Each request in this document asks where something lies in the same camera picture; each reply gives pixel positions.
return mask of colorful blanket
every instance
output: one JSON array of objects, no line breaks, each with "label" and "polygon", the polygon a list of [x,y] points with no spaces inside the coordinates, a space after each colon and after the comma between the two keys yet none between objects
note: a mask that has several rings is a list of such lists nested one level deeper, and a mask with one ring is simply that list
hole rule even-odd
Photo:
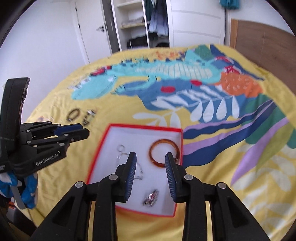
[{"label": "colorful blanket", "polygon": [[[296,218],[295,103],[280,80],[225,46],[126,51],[98,60],[62,81],[28,119],[69,124],[68,113],[79,108],[79,123],[88,110],[96,112],[90,137],[38,173],[39,202],[30,215],[39,225],[76,181],[86,180],[110,123],[171,126],[184,130],[186,171],[202,182],[227,183],[278,241]],[[119,240],[181,240],[184,210],[179,204],[174,218],[117,210]]]}]

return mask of door handle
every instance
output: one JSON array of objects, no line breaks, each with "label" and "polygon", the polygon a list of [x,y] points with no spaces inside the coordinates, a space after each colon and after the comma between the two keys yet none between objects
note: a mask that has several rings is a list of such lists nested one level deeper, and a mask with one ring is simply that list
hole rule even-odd
[{"label": "door handle", "polygon": [[102,31],[102,32],[105,32],[105,28],[104,26],[100,26],[96,29],[97,31]]}]

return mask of red and white box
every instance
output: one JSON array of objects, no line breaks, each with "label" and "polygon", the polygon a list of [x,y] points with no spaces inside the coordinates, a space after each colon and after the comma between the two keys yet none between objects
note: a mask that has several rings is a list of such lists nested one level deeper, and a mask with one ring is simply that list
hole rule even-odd
[{"label": "red and white box", "polygon": [[[150,146],[160,139],[169,139],[177,144],[180,150],[180,158],[177,164],[181,165],[183,153],[182,129],[110,124],[94,156],[87,184],[99,182],[104,177],[115,173],[118,164],[126,163],[128,155],[121,155],[122,152],[128,154],[135,152],[137,155],[135,177],[142,175],[142,179],[134,179],[128,202],[116,203],[116,208],[123,208],[148,215],[174,217],[176,204],[170,195],[165,168],[154,165],[149,158]],[[160,143],[153,148],[152,157],[156,161],[164,163],[165,155],[168,152],[171,152],[174,157],[176,156],[176,150],[172,145]],[[158,196],[154,205],[143,205],[146,196],[151,194],[155,189],[158,190]]]}]

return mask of screw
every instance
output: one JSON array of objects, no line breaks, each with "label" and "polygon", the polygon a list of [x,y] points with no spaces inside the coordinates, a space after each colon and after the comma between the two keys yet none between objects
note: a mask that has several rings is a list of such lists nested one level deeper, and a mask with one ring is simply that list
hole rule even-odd
[{"label": "screw", "polygon": [[111,174],[110,176],[109,176],[109,179],[110,180],[116,180],[118,178],[118,176],[116,175],[116,174]]},{"label": "screw", "polygon": [[184,178],[185,178],[186,180],[190,181],[190,180],[193,179],[193,176],[192,176],[192,175],[189,175],[189,174],[186,174],[186,175],[184,176]]},{"label": "screw", "polygon": [[83,187],[83,185],[84,185],[83,182],[76,182],[75,183],[75,187],[77,187],[77,188],[81,188],[81,187]]},{"label": "screw", "polygon": [[225,183],[218,183],[218,187],[220,187],[221,189],[225,189],[227,185]]}]

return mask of blue glove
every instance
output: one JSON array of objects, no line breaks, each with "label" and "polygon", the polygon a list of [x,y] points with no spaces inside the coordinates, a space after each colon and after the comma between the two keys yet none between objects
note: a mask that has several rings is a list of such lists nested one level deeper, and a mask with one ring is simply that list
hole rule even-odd
[{"label": "blue glove", "polygon": [[[26,188],[22,193],[22,201],[28,208],[33,209],[36,206],[38,200],[38,175],[34,173],[24,178],[26,182]],[[10,186],[21,186],[22,183],[12,172],[5,172],[0,174],[0,194],[4,197],[13,197]]]}]

